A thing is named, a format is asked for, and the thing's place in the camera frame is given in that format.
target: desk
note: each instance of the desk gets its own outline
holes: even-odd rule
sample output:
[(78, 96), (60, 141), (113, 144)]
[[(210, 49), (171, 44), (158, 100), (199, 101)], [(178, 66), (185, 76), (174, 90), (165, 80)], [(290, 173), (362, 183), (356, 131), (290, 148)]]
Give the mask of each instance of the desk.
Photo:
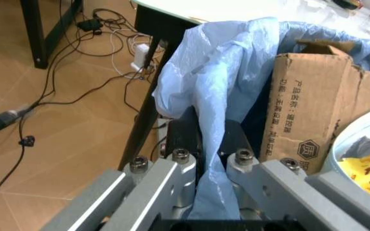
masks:
[[(36, 68), (48, 67), (48, 58), (63, 35), (63, 28), (58, 21), (50, 33), (44, 37), (40, 16), (39, 0), (21, 0), (26, 32), (32, 50), (32, 58)], [(82, 0), (74, 0), (62, 15), (63, 25), (68, 26), (74, 15), (82, 8)]]
[(153, 36), (150, 53), (158, 42), (168, 42), (144, 103), (127, 141), (119, 169), (141, 150), (158, 116), (152, 97), (158, 76), (180, 44), (186, 29), (204, 22), (248, 21), (276, 17), (279, 21), (300, 21), (326, 26), (370, 39), (370, 10), (350, 12), (322, 0), (133, 0), (138, 4), (135, 28)]

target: light blue plastic bag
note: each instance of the light blue plastic bag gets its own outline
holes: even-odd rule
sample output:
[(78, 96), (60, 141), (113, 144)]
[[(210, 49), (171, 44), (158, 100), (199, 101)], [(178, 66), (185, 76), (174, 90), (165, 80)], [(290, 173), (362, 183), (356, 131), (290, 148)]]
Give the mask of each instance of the light blue plastic bag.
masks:
[(370, 40), (306, 23), (279, 23), (276, 18), (189, 29), (165, 64), (153, 94), (157, 110), (179, 118), (194, 106), (206, 155), (206, 171), (189, 219), (239, 219), (231, 182), (216, 154), (225, 118), (242, 122), (270, 76), (276, 55), (300, 51), (297, 39), (355, 41), (354, 62), (370, 70)]

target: power plug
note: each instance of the power plug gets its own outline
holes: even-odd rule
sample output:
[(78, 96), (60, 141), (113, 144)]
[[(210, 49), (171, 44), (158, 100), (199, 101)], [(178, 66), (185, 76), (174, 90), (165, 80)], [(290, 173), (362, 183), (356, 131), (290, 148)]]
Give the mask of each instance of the power plug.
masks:
[(146, 54), (148, 54), (149, 46), (145, 43), (138, 44), (135, 48), (135, 57), (133, 62), (131, 63), (131, 67), (135, 71), (139, 71), (139, 69), (144, 65)]

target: hex socket bolt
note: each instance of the hex socket bolt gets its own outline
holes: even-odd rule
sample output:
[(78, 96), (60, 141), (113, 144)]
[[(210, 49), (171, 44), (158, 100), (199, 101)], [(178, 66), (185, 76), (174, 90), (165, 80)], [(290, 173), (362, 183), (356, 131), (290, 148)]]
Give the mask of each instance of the hex socket bolt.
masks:
[(250, 165), (253, 163), (253, 152), (251, 150), (240, 148), (235, 154), (235, 162), (239, 165)]
[(148, 170), (148, 158), (145, 156), (136, 156), (129, 162), (129, 169), (132, 173), (144, 173)]
[(172, 151), (172, 160), (183, 165), (189, 161), (189, 151), (183, 148), (177, 148)]
[(292, 158), (282, 158), (280, 162), (285, 165), (287, 168), (289, 168), (291, 171), (297, 171), (299, 170), (299, 163), (297, 160)]

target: cardboard box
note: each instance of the cardboard box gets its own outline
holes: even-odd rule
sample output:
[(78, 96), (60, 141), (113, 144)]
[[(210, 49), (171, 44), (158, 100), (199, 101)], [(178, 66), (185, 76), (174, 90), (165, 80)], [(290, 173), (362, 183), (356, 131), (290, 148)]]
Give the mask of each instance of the cardboard box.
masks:
[(307, 44), (276, 58), (260, 161), (290, 157), (312, 174), (335, 137), (370, 111), (370, 72), (342, 51), (349, 44)]

